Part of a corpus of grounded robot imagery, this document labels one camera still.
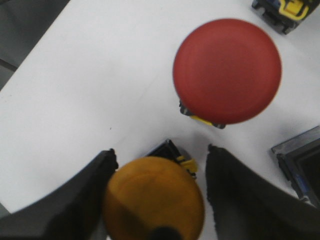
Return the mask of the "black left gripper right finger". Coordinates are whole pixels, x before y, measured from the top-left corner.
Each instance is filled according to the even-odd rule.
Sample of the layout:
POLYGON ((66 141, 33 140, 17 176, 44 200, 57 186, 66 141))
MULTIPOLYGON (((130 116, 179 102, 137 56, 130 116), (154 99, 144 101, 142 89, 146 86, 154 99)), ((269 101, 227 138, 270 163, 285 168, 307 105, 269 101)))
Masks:
POLYGON ((219 240, 318 240, 320 211, 256 174, 225 148, 208 146, 207 200, 219 240))

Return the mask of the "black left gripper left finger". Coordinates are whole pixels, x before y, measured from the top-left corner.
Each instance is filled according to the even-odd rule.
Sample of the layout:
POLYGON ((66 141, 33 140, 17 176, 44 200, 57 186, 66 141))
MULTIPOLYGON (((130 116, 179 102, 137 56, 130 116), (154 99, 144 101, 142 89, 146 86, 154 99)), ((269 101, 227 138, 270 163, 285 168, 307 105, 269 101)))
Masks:
POLYGON ((119 167, 113 149, 37 202, 0 220, 2 240, 88 240, 102 212, 106 185, 119 167))

